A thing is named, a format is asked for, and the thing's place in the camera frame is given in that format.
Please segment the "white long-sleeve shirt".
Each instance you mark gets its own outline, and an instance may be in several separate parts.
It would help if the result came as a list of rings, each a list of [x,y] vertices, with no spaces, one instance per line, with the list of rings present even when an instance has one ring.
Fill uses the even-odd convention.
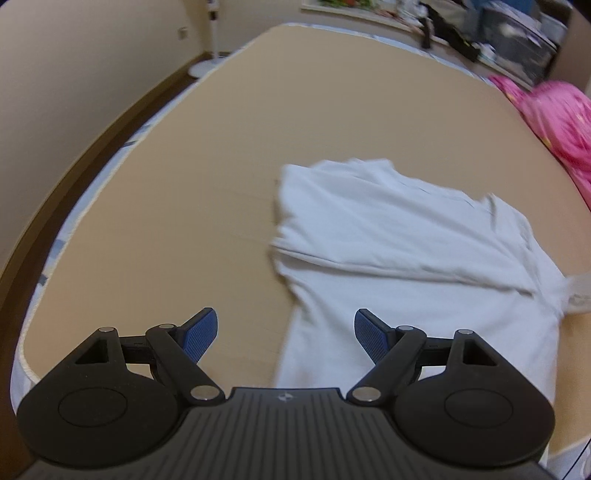
[[[295,298],[277,387],[351,389],[373,365],[353,333],[365,308],[432,337],[471,329],[554,398],[560,322],[590,293],[514,207],[386,159],[287,165],[277,203],[273,261]]]

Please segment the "pile of clothes on sill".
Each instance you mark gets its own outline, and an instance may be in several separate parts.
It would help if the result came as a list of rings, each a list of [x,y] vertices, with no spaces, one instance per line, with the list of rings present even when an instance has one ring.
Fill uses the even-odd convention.
[[[462,1],[398,1],[396,14],[420,32],[423,50],[431,50],[433,39],[439,38],[466,60],[479,59],[480,47],[462,31],[468,14]]]

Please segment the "beige mattress with striped edge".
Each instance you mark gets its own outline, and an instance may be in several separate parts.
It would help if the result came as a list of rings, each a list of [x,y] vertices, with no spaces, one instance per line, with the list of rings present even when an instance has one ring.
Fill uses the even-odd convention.
[[[190,408],[149,454],[105,468],[32,451],[26,479],[549,479],[542,458],[468,468],[408,443],[338,387],[280,388],[296,298],[276,272],[287,165],[390,161],[400,174],[522,213],[590,293],[590,213],[564,167],[495,86],[354,32],[286,24],[193,86],[99,188],[20,345],[33,387],[101,327],[122,337],[214,310],[197,365],[223,402]]]

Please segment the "pink floral blanket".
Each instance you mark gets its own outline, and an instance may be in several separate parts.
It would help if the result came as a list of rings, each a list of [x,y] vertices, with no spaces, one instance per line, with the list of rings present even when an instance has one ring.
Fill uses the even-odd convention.
[[[527,92],[504,76],[494,75],[489,80],[562,164],[583,200],[589,203],[590,99],[563,81],[546,81]]]

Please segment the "white standing fan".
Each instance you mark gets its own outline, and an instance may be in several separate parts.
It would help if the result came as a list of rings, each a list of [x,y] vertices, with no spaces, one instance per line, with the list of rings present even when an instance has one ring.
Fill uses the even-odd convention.
[[[221,2],[219,0],[207,0],[205,3],[207,19],[208,19],[208,46],[207,59],[199,60],[191,65],[187,71],[188,75],[200,80],[207,77],[209,73],[221,66],[223,58],[221,50],[219,50],[219,11],[221,11]]]

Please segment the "clear plastic storage box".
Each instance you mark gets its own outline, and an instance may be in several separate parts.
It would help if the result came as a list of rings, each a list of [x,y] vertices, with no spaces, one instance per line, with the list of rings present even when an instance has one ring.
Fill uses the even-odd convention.
[[[477,36],[494,52],[494,62],[531,86],[549,74],[568,24],[539,11],[532,17],[502,1],[481,8]]]

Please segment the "potted green plant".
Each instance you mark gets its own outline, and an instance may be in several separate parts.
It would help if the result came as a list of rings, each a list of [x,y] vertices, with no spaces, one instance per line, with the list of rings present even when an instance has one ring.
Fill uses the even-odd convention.
[[[375,0],[318,0],[318,3],[334,8],[358,8],[363,10],[375,10],[379,1]]]

